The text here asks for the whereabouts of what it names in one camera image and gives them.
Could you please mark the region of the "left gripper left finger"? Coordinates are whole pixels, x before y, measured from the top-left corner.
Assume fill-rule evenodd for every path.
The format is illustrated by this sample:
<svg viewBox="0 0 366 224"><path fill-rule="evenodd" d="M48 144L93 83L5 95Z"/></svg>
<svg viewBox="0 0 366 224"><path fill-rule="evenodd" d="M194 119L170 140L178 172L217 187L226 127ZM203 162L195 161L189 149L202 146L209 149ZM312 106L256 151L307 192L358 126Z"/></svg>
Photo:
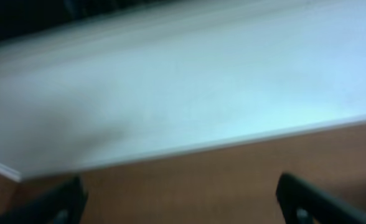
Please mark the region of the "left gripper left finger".
<svg viewBox="0 0 366 224"><path fill-rule="evenodd" d="M0 215L0 224L79 224L88 192L79 176L62 183L35 200Z"/></svg>

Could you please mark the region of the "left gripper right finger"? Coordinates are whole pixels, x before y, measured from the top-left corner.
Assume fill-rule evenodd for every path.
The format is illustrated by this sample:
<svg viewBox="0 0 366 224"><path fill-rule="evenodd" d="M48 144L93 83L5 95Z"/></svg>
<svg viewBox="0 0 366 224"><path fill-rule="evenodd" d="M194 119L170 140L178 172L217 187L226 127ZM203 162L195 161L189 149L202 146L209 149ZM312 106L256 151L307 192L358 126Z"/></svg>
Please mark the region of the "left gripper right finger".
<svg viewBox="0 0 366 224"><path fill-rule="evenodd" d="M366 212L290 173L280 175L276 199L288 224L366 224Z"/></svg>

